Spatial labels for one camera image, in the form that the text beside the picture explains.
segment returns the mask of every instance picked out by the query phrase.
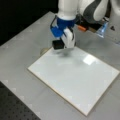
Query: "table surface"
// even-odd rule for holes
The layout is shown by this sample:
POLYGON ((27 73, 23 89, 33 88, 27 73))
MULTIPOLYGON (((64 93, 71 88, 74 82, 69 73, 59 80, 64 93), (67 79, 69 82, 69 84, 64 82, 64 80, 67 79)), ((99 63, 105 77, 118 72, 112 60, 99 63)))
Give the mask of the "table surface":
MULTIPOLYGON (((86 117, 27 70, 43 48, 51 47, 53 18, 47 13, 0 47, 0 81, 42 120, 119 120, 120 75, 86 117)), ((120 46, 111 38, 74 30, 78 47, 120 70, 120 46)))

